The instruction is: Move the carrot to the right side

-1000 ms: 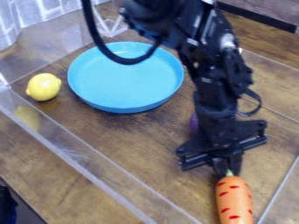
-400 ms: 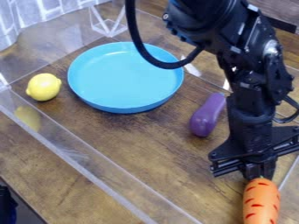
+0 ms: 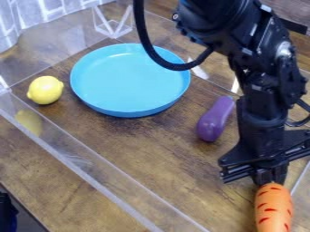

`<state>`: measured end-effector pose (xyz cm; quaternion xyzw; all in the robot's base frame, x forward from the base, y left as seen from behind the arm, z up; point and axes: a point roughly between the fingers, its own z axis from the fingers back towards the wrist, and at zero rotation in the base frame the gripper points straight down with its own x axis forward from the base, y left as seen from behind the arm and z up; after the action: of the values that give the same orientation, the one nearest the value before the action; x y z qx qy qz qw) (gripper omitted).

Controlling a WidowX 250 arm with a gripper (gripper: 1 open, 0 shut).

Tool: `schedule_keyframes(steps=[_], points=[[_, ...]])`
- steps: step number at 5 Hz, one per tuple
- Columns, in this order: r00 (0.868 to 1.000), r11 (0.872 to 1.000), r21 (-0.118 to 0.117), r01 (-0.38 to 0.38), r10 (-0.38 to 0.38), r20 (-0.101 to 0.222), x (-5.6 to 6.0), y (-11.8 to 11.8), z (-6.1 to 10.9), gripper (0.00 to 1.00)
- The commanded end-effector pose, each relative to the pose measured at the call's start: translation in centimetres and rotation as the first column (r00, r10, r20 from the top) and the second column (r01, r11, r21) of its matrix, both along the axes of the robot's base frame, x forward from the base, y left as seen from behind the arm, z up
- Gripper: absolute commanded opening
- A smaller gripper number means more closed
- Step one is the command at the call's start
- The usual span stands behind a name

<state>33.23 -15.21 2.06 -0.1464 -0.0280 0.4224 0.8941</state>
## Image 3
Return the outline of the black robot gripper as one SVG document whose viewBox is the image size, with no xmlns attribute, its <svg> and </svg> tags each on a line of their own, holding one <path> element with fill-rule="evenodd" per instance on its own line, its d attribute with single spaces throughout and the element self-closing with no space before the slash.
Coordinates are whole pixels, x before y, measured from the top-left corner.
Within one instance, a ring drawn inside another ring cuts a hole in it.
<svg viewBox="0 0 310 232">
<path fill-rule="evenodd" d="M 258 156 L 239 142 L 218 160 L 225 183 L 250 177 L 257 186 L 275 182 L 283 184 L 290 163 L 310 156 L 310 130 L 286 130 L 279 150 Z"/>
</svg>

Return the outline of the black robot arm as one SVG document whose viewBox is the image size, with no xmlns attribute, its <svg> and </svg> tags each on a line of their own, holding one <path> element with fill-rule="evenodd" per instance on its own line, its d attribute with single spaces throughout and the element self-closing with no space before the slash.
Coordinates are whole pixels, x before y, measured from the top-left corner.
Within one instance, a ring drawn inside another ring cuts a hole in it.
<svg viewBox="0 0 310 232">
<path fill-rule="evenodd" d="M 289 31 L 259 0 L 179 0 L 176 14 L 182 34 L 227 57 L 243 92 L 239 142 L 218 160 L 223 181 L 282 184 L 290 162 L 310 155 L 310 131 L 285 129 L 307 83 Z"/>
</svg>

